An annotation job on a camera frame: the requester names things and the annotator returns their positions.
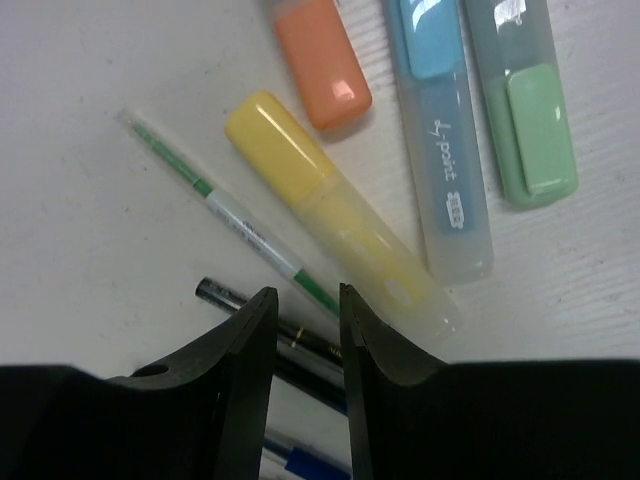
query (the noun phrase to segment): black plastic object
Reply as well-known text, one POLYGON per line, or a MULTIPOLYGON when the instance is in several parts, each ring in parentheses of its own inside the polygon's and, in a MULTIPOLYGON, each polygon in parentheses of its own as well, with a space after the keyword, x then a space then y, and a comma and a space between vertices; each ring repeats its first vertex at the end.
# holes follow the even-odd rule
POLYGON ((355 480, 640 478, 640 365, 446 365, 342 286, 355 480))
POLYGON ((131 377, 0 368, 0 479, 257 479, 278 297, 131 377))

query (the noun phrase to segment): orange cap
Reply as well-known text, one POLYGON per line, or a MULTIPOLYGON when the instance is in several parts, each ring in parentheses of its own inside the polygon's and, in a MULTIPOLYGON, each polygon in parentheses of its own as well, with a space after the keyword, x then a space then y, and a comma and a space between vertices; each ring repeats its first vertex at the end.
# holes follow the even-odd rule
POLYGON ((275 31, 313 126, 331 130, 362 116, 371 91, 334 1, 282 3, 275 31))

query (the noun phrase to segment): transparent pen barrel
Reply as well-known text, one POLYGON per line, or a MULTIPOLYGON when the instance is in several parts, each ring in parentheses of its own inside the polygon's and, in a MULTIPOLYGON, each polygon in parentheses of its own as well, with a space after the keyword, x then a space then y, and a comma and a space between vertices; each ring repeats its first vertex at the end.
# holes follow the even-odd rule
POLYGON ((445 285, 477 280, 493 247, 466 71, 401 77, 399 97, 429 270, 445 285))
POLYGON ((557 69, 545 0, 467 0, 483 82, 541 64, 557 69))
POLYGON ((455 332, 460 318, 453 301, 342 175, 295 211, 400 333, 426 348, 455 332))

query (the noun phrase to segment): blue highlighter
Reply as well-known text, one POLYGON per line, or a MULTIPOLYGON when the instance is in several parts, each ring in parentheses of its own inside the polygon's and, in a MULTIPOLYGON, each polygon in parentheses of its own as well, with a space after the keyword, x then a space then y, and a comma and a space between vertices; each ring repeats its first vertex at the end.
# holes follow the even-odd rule
POLYGON ((456 0, 383 0, 429 270, 487 276, 493 246, 456 0))

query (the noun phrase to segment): pen label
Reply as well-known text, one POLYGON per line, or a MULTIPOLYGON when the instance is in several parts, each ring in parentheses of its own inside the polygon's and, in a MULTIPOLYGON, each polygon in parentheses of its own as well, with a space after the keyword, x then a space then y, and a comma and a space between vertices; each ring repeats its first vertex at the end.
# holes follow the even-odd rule
POLYGON ((293 279, 302 269, 302 261, 229 194, 214 189, 205 201, 216 217, 285 278, 293 279))
POLYGON ((473 196, 465 155, 463 121, 458 92, 441 85, 438 92, 422 95, 422 108, 430 112, 427 124, 427 162, 438 229, 444 234, 475 230, 473 196))

